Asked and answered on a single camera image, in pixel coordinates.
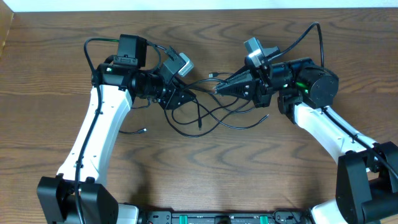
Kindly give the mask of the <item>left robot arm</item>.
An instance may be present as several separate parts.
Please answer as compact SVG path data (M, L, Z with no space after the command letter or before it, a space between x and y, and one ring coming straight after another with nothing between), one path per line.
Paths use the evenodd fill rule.
M146 69L151 42L137 35L117 39L118 51L91 68L90 105L77 139L55 177L41 178L37 196L48 223L142 223L135 205L119 203L107 190L109 162L120 127L136 98L157 100L165 110L192 100L183 94L182 77L193 62L172 48Z

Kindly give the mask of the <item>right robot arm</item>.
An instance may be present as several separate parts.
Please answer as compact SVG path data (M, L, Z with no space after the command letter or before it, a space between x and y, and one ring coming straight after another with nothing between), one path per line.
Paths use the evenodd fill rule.
M332 108L339 78L301 58L245 66L215 86L219 95L268 107L277 93L281 114L310 133L338 165L335 198L312 207L312 223L375 223L397 214L397 145L378 143Z

